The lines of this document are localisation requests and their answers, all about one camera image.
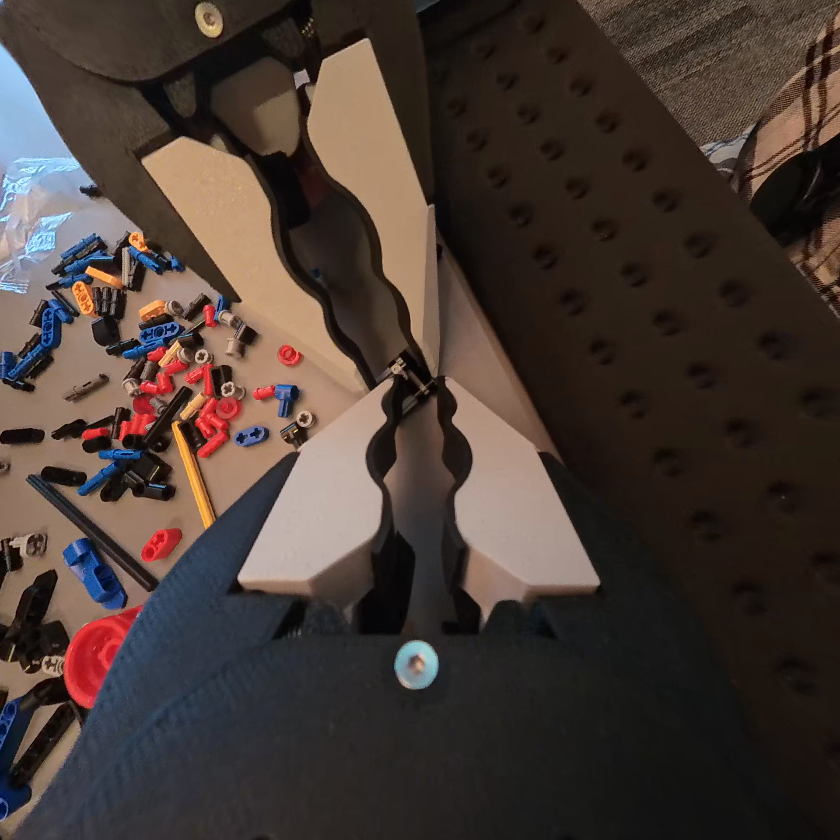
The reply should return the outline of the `blue curved panel piece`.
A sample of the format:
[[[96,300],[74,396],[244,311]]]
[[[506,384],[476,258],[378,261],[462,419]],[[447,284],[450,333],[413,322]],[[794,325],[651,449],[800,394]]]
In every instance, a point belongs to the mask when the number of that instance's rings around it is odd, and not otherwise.
[[[90,598],[104,609],[122,610],[128,596],[111,568],[102,561],[89,538],[71,542],[62,552],[67,568],[84,587]]]

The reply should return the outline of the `red wheel hub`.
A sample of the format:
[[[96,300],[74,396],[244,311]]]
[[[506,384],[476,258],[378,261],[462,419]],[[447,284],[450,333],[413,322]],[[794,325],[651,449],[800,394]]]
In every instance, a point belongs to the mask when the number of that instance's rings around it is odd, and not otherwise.
[[[62,678],[70,698],[91,710],[112,662],[128,636],[142,605],[83,626],[70,640]]]

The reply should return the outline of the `clear empty plastic bag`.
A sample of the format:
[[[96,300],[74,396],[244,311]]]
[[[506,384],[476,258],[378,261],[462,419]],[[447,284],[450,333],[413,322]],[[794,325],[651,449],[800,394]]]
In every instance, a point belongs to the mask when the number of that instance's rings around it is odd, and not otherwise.
[[[60,227],[89,207],[71,156],[17,157],[1,183],[1,291],[24,295],[29,271],[56,250]]]

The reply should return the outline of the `long black axle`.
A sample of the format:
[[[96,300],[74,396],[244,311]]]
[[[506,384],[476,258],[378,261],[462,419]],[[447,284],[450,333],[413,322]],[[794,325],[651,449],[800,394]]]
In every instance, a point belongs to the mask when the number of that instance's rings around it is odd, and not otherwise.
[[[65,519],[77,527],[85,537],[95,543],[134,582],[146,592],[154,592],[159,585],[159,579],[146,570],[129,551],[100,528],[62,492],[51,486],[44,478],[35,474],[27,475],[26,481]]]

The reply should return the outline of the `grey pin assembly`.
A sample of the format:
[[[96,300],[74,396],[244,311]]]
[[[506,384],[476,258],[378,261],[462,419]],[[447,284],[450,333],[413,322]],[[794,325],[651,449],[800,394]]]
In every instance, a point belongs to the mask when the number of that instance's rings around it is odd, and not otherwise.
[[[377,385],[388,381],[401,383],[396,387],[400,419],[406,419],[418,407],[427,403],[438,390],[437,381],[427,368],[423,356],[410,349],[399,353],[375,377]]]

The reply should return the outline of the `black round disc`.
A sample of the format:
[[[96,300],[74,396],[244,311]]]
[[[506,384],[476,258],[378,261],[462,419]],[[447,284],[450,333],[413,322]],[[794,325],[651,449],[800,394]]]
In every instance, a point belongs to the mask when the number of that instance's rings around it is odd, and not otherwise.
[[[838,159],[800,154],[767,178],[750,203],[752,214],[783,245],[810,233],[838,193]]]

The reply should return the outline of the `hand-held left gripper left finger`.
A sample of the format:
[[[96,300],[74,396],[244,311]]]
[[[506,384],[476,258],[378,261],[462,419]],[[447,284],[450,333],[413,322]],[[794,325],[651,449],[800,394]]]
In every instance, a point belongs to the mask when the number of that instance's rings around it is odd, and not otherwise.
[[[299,448],[238,573],[242,588],[328,604],[364,634],[403,630],[415,552],[385,477],[407,397],[405,381],[384,381]]]

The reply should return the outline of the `yellow axle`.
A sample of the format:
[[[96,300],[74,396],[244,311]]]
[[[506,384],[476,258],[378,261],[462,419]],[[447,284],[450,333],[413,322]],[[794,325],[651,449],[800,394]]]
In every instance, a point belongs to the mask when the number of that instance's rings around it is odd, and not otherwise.
[[[199,517],[205,530],[212,527],[216,521],[216,513],[208,494],[201,470],[196,462],[196,454],[187,442],[182,431],[182,424],[175,422],[171,425],[171,431],[178,448],[179,455],[188,479]]]

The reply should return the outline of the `black dimpled panel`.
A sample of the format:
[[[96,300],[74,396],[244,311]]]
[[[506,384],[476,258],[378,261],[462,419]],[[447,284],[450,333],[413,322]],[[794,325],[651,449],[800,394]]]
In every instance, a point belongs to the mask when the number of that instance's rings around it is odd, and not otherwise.
[[[419,18],[444,240],[838,838],[838,321],[576,2]]]

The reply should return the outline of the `blue angle connector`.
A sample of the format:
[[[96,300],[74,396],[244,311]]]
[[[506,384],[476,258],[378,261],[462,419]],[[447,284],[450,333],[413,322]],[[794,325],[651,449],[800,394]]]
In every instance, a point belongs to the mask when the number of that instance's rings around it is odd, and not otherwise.
[[[289,416],[294,403],[299,398],[299,394],[299,388],[292,384],[261,386],[252,391],[253,398],[259,402],[263,402],[270,397],[276,399],[277,415],[282,418]]]

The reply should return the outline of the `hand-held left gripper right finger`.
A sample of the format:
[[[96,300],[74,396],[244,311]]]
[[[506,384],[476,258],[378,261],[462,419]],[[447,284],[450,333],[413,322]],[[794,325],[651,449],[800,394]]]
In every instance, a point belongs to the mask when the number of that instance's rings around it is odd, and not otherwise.
[[[438,379],[444,582],[455,626],[475,633],[501,603],[590,595],[601,580],[540,451],[451,377]]]

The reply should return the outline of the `pile of small building pieces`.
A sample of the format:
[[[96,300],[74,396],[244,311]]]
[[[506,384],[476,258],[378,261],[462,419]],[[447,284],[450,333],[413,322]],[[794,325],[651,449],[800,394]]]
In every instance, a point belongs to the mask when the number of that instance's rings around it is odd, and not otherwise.
[[[65,423],[50,434],[78,439],[85,453],[98,457],[100,469],[73,488],[79,497],[99,492],[103,500],[117,501],[131,491],[137,498],[168,501],[176,488],[160,455],[174,440],[173,423],[182,424],[197,464],[241,430],[230,426],[241,414],[245,388],[224,360],[214,358],[203,335],[219,324],[232,329],[230,359],[253,344],[256,332],[226,297],[212,301],[202,294],[186,307],[176,300],[151,301],[138,310],[137,334],[121,334],[129,295],[142,290],[145,273],[184,269],[173,255],[150,248],[139,232],[113,248],[91,234],[60,253],[45,286],[49,298],[38,302],[29,320],[34,335],[18,353],[2,349],[2,384],[25,393],[34,391],[35,379],[55,361],[64,328],[75,322],[90,325],[94,343],[110,359],[131,363],[120,382],[131,406],[119,405],[96,423]]]

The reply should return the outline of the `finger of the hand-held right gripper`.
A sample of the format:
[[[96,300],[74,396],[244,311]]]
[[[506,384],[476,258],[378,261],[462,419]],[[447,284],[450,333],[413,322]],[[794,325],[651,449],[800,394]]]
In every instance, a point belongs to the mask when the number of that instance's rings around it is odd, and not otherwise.
[[[271,322],[304,357],[348,390],[372,391],[384,344],[382,250],[362,205],[323,167],[299,111],[296,151],[308,154],[325,197],[311,209],[285,148],[236,156],[181,136],[143,158],[248,312]]]
[[[326,58],[308,137],[326,174],[373,224],[384,277],[400,293],[428,369],[440,353],[435,207],[427,202],[368,38]]]

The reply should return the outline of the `pile of large black beams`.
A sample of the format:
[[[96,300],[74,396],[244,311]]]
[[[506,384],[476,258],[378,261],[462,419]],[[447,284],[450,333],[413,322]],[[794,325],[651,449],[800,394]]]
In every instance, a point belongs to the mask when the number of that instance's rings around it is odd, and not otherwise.
[[[2,666],[18,665],[41,680],[13,696],[2,686],[1,819],[32,797],[32,783],[71,726],[83,719],[63,677],[70,638],[60,621],[46,623],[56,589],[55,570],[38,574],[24,588],[9,625],[2,625]]]

